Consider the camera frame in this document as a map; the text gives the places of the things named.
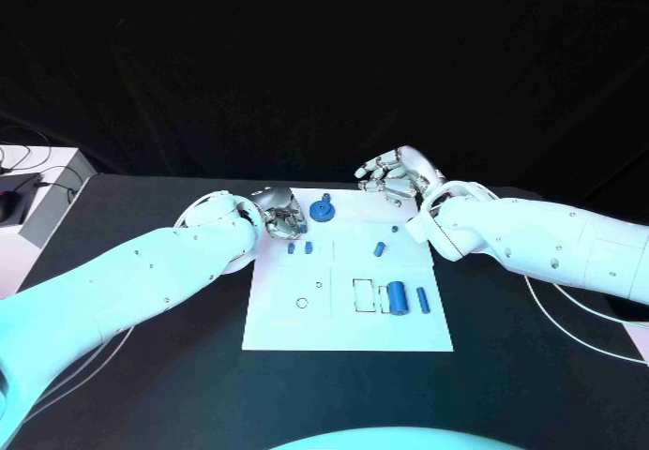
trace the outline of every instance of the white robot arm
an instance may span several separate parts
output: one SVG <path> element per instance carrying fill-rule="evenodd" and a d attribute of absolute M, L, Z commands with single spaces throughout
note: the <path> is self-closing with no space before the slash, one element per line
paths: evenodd
<path fill-rule="evenodd" d="M 0 448 L 73 361 L 245 267 L 262 228 L 285 239 L 305 231 L 288 188 L 268 188 L 250 198 L 226 191 L 203 196 L 172 228 L 129 240 L 0 301 Z"/>
<path fill-rule="evenodd" d="M 367 161 L 356 177 L 367 172 L 359 188 L 383 191 L 395 205 L 421 193 L 405 228 L 449 261 L 484 253 L 520 275 L 649 305 L 649 227 L 563 204 L 498 199 L 477 183 L 447 182 L 409 146 Z"/>

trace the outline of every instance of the white cable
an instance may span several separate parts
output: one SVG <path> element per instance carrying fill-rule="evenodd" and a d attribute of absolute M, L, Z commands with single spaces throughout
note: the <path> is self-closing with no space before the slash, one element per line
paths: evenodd
<path fill-rule="evenodd" d="M 627 356 L 621 356 L 620 354 L 614 354 L 607 352 L 605 350 L 598 349 L 595 346 L 592 346 L 588 342 L 584 342 L 578 337 L 575 337 L 573 335 L 571 335 L 571 333 L 568 332 L 568 330 L 558 324 L 556 320 L 552 318 L 550 314 L 547 314 L 547 311 L 545 310 L 543 306 L 540 305 L 540 302 L 537 301 L 536 298 L 536 292 L 533 292 L 533 288 L 530 287 L 530 279 L 527 277 L 524 277 L 524 282 L 527 283 L 527 287 L 529 287 L 529 292 L 530 292 L 530 296 L 533 297 L 533 300 L 536 302 L 537 307 L 540 308 L 540 310 L 543 311 L 545 316 L 547 317 L 547 319 L 550 320 L 550 322 L 553 323 L 553 325 L 556 326 L 556 328 L 581 344 L 585 345 L 585 347 L 588 347 L 591 350 L 594 350 L 595 352 L 604 353 L 608 356 L 612 356 L 614 358 L 622 359 L 624 361 L 630 361 L 631 363 L 638 363 L 638 364 L 644 364 L 649 365 L 647 361 L 641 361 L 640 359 L 634 359 L 634 358 L 628 358 Z"/>
<path fill-rule="evenodd" d="M 90 378 L 98 374 L 98 372 L 100 371 L 100 369 L 103 368 L 103 366 L 108 364 L 108 362 L 110 361 L 112 357 L 115 356 L 115 354 L 119 351 L 121 346 L 123 345 L 125 339 L 128 339 L 128 336 L 131 335 L 131 331 L 132 331 L 132 326 L 128 328 L 128 332 L 125 333 L 123 338 L 121 339 L 121 343 L 118 344 L 116 348 L 112 350 L 110 355 L 108 356 L 108 358 L 105 359 L 105 361 L 100 363 L 100 366 L 95 369 L 95 371 L 87 375 L 87 377 L 85 377 L 83 381 L 72 388 L 69 389 L 63 394 L 60 394 L 44 406 L 41 406 L 28 416 L 27 418 L 23 420 L 23 422 L 20 423 L 20 425 L 24 425 L 24 423 L 38 414 L 43 412 L 43 410 L 50 407 L 67 394 L 70 394 L 70 392 L 73 392 L 89 380 Z"/>
<path fill-rule="evenodd" d="M 572 303 L 581 308 L 585 309 L 591 314 L 594 314 L 597 317 L 599 317 L 601 319 L 605 319 L 607 321 L 611 322 L 617 322 L 621 323 L 624 325 L 630 325 L 630 326 L 635 326 L 637 328 L 646 328 L 649 330 L 649 326 L 643 325 L 641 323 L 634 323 L 634 322 L 628 322 L 628 321 L 622 321 L 621 319 L 618 319 L 617 317 L 611 317 L 607 316 L 605 314 L 601 314 L 598 311 L 595 311 L 594 309 L 589 309 L 584 304 L 578 303 L 576 300 L 572 299 L 571 295 L 560 289 L 560 286 L 556 286 L 553 283 L 550 284 L 558 291 L 568 297 L 568 299 L 572 301 Z"/>
<path fill-rule="evenodd" d="M 37 398 L 37 401 L 34 404 L 37 404 L 40 401 L 44 400 L 44 398 L 50 395 L 50 393 L 76 376 L 77 372 L 85 369 L 85 367 L 92 363 L 92 360 L 98 357 L 98 354 L 100 353 L 100 351 L 103 350 L 105 346 L 108 345 L 108 342 L 112 339 L 108 339 L 106 342 L 103 342 L 103 344 L 100 344 L 100 346 L 96 348 L 95 352 L 92 353 L 90 357 L 83 361 L 83 364 L 77 367 L 77 369 L 74 370 L 74 372 L 70 373 L 70 375 L 67 375 L 67 377 L 64 377 L 63 380 L 60 380 L 60 383 L 54 386 L 50 387 L 50 389 L 47 389 L 43 393 L 43 395 Z"/>

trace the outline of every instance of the computer mouse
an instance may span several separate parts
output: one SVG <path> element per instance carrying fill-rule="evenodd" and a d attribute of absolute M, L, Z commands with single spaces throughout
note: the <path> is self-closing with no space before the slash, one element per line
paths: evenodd
<path fill-rule="evenodd" d="M 0 223 L 11 217 L 18 201 L 20 194 L 17 192 L 11 190 L 0 192 Z"/>

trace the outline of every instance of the metallic robot hand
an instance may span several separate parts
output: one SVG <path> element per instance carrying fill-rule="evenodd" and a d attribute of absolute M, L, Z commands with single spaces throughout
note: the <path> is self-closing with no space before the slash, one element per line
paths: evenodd
<path fill-rule="evenodd" d="M 356 178 L 370 174 L 369 180 L 357 182 L 360 190 L 382 192 L 385 200 L 396 207 L 412 200 L 416 193 L 423 196 L 445 183 L 442 173 L 425 156 L 409 145 L 390 150 L 370 159 L 356 170 Z"/>

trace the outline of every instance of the white paper sheet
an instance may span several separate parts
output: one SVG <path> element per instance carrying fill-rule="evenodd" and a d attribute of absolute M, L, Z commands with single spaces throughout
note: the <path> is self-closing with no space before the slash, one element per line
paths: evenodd
<path fill-rule="evenodd" d="M 308 207 L 324 192 L 331 195 L 334 218 L 318 223 L 308 217 Z M 291 241 L 292 254 L 289 241 L 263 233 L 242 349 L 451 352 L 428 245 L 416 244 L 403 228 L 416 215 L 415 203 L 395 208 L 380 193 L 354 190 L 294 188 L 292 194 L 308 232 Z M 304 252 L 307 241 L 311 254 Z M 373 255 L 377 241 L 385 243 L 379 258 Z M 372 280 L 373 312 L 356 311 L 354 278 Z M 380 312 L 379 288 L 390 281 L 405 286 L 409 313 L 403 316 Z M 429 314 L 419 307 L 419 287 Z"/>

